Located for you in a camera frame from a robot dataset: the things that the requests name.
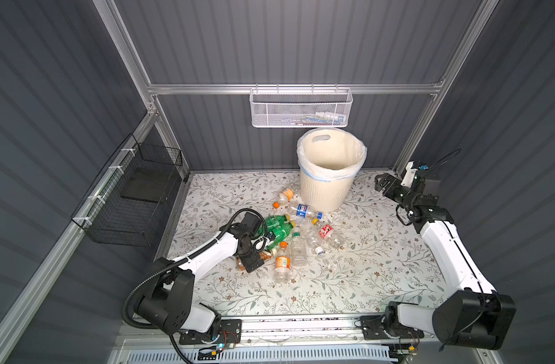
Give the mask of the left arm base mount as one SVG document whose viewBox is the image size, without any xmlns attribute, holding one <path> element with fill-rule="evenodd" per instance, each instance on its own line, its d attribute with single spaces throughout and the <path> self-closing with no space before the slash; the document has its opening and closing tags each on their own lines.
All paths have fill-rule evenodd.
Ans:
<svg viewBox="0 0 555 364">
<path fill-rule="evenodd" d="M 180 334 L 180 345 L 212 345 L 212 344 L 239 344 L 243 321 L 241 319 L 222 318 L 213 322 L 213 326 L 205 333 L 187 331 Z"/>
</svg>

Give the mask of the green soda bottle yellow cap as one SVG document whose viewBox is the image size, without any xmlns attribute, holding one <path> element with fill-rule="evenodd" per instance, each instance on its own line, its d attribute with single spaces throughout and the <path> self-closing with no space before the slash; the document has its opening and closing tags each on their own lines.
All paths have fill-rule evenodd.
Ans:
<svg viewBox="0 0 555 364">
<path fill-rule="evenodd" d="M 271 250 L 277 245 L 279 245 L 282 241 L 288 238 L 292 232 L 292 230 L 296 227 L 296 223 L 294 221 L 283 221 L 278 222 L 276 226 L 272 227 L 268 233 L 268 243 L 266 244 L 266 250 Z"/>
</svg>

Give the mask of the clear bottle white cap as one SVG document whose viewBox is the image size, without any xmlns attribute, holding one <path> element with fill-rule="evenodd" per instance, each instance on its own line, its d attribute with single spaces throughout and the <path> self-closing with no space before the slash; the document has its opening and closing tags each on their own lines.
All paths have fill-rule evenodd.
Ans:
<svg viewBox="0 0 555 364">
<path fill-rule="evenodd" d="M 323 246 L 323 241 L 314 229 L 306 229 L 303 231 L 303 236 L 306 239 L 312 254 L 315 256 L 321 256 L 325 254 L 325 248 Z"/>
</svg>

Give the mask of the clear bottle red label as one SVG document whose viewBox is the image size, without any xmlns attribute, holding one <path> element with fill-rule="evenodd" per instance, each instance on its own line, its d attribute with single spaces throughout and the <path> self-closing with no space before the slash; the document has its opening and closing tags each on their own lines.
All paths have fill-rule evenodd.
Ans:
<svg viewBox="0 0 555 364">
<path fill-rule="evenodd" d="M 326 241 L 332 249 L 339 250 L 344 246 L 344 239 L 338 229 L 335 229 L 328 223 L 318 225 L 318 235 L 321 239 Z"/>
</svg>

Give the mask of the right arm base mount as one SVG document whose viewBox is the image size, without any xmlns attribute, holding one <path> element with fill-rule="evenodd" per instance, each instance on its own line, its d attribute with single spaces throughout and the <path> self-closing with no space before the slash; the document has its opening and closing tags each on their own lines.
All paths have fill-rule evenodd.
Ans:
<svg viewBox="0 0 555 364">
<path fill-rule="evenodd" d="M 358 320 L 358 328 L 365 340 L 382 339 L 414 339 L 419 342 L 425 333 L 418 329 L 408 328 L 397 320 L 386 319 L 385 315 L 363 315 Z"/>
</svg>

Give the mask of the clear bottle green cap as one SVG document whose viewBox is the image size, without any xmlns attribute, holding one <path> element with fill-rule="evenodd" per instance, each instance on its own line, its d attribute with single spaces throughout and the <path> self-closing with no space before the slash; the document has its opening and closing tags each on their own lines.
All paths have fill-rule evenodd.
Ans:
<svg viewBox="0 0 555 364">
<path fill-rule="evenodd" d="M 294 232 L 289 245 L 291 260 L 295 267 L 300 268 L 307 264 L 306 241 L 300 232 Z"/>
</svg>

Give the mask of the brown coffee drink bottle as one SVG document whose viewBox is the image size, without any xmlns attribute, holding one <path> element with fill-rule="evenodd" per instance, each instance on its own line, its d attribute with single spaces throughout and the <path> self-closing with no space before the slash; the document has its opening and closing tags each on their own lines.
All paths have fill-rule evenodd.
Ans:
<svg viewBox="0 0 555 364">
<path fill-rule="evenodd" d="M 257 252 L 250 250 L 248 253 L 236 255 L 237 266 L 241 271 L 251 273 L 262 267 L 266 261 L 271 259 L 271 253 L 267 251 Z"/>
</svg>

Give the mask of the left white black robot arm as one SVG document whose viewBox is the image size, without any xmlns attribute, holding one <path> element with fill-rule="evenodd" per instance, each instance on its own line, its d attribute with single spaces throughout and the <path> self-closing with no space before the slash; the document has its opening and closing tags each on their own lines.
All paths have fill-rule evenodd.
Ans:
<svg viewBox="0 0 555 364">
<path fill-rule="evenodd" d="M 260 268 L 267 235 L 267 224 L 259 212 L 238 210 L 213 238 L 194 251 L 156 260 L 153 272 L 124 300 L 123 320 L 136 329 L 159 329 L 168 336 L 192 332 L 205 341 L 214 341 L 221 330 L 221 314 L 193 303 L 195 283 L 229 257 L 237 257 L 247 272 Z"/>
</svg>

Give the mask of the clear bottle orange label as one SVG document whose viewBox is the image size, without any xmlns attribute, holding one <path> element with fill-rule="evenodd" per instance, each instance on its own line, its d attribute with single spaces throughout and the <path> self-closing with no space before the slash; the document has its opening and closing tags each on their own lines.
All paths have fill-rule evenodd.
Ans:
<svg viewBox="0 0 555 364">
<path fill-rule="evenodd" d="M 286 283 L 291 277 L 291 252 L 289 244 L 280 242 L 275 252 L 274 278 L 277 282 Z"/>
</svg>

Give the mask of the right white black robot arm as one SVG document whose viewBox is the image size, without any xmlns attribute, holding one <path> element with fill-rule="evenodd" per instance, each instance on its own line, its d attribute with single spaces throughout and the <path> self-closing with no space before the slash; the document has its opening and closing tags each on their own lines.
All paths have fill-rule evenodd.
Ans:
<svg viewBox="0 0 555 364">
<path fill-rule="evenodd" d="M 447 209 L 438 198 L 424 193 L 418 174 L 410 186 L 392 176 L 379 174 L 375 189 L 406 212 L 402 221 L 420 234 L 444 277 L 448 295 L 437 308 L 391 301 L 381 320 L 386 334 L 399 339 L 407 332 L 434 335 L 443 347 L 459 346 L 499 350 L 516 314 L 513 299 L 499 294 L 486 279 L 459 237 Z"/>
</svg>

